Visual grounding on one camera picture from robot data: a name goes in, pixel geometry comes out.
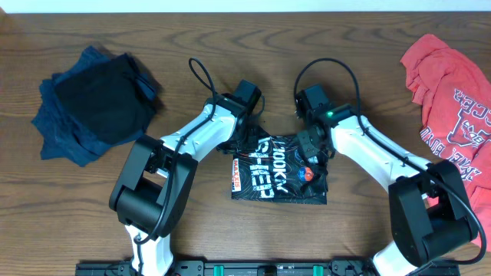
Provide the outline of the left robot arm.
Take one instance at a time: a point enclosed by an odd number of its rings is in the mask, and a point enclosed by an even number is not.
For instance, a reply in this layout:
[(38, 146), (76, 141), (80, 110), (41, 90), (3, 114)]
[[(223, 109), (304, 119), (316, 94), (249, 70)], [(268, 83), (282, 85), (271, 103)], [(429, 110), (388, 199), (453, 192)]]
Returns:
[(241, 80), (233, 93), (211, 96), (202, 113), (175, 133), (135, 141), (109, 199), (132, 241), (132, 275), (168, 273), (170, 234), (186, 207), (199, 162), (213, 150), (234, 154), (258, 146), (252, 112), (261, 96), (255, 84)]

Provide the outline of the red soccer t-shirt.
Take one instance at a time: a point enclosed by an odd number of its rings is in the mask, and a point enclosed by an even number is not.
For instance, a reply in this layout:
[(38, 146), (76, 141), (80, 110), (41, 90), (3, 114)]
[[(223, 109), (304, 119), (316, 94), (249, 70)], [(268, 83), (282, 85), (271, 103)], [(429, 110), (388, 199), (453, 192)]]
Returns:
[(422, 107), (420, 137), (460, 171), (472, 210), (490, 232), (490, 82), (464, 54), (433, 34), (400, 62), (413, 103)]

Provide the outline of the folded navy blue garment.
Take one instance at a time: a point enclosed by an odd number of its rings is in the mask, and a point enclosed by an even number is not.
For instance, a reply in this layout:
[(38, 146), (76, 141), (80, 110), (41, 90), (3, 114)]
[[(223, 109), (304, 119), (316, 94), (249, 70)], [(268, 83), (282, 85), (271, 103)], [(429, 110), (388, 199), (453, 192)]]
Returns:
[[(64, 157), (79, 166), (86, 166), (88, 163), (92, 163), (99, 159), (110, 148), (131, 142), (144, 135), (147, 129), (139, 131), (119, 143), (108, 144), (100, 141), (95, 134), (76, 121), (72, 115), (62, 107), (54, 93), (55, 85), (59, 84), (61, 81), (66, 80), (84, 69), (110, 61), (114, 58), (116, 57), (109, 58), (96, 48), (90, 46), (82, 51), (78, 61), (68, 71), (52, 74), (50, 78), (44, 79), (41, 82), (39, 91), (42, 103), (38, 113), (32, 120), (32, 124), (44, 138), (43, 147), (40, 152), (42, 159)], [(155, 98), (153, 99), (154, 105), (157, 96), (157, 88), (149, 80), (147, 74), (140, 69), (139, 71), (155, 90)]]

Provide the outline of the folded black garment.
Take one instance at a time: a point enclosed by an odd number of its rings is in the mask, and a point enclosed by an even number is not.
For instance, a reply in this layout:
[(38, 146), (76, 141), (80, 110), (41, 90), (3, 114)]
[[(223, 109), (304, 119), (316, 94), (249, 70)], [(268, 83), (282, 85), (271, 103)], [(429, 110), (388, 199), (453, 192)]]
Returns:
[(61, 81), (54, 93), (76, 121), (108, 144), (146, 130), (156, 113), (155, 90), (128, 54)]

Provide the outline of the black orange-patterned jersey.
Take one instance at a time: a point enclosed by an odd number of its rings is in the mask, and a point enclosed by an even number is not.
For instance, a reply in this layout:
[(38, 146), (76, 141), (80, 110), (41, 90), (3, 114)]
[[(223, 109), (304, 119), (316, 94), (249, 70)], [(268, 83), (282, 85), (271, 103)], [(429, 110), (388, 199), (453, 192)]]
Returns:
[(325, 205), (328, 155), (310, 159), (295, 135), (265, 135), (256, 149), (232, 160), (231, 198), (235, 200)]

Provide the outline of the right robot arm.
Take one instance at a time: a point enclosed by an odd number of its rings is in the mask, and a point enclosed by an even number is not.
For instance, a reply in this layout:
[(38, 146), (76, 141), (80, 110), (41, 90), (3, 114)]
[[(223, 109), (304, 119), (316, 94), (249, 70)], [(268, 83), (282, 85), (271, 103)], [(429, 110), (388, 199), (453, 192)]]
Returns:
[(387, 192), (392, 242), (373, 258), (377, 275), (458, 275), (443, 256), (474, 240), (482, 226), (470, 208), (460, 172), (448, 160), (415, 156), (369, 124), (348, 104), (336, 107), (316, 85), (294, 95), (306, 130), (302, 155), (340, 153)]

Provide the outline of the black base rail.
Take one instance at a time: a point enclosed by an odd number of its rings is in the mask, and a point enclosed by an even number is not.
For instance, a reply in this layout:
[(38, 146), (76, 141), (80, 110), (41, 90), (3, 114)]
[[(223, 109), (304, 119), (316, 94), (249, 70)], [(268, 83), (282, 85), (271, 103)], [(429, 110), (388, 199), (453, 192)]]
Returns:
[[(80, 263), (76, 276), (138, 275), (130, 261), (117, 263)], [(166, 273), (169, 276), (376, 276), (369, 260), (333, 259), (329, 262), (210, 262), (178, 261)]]

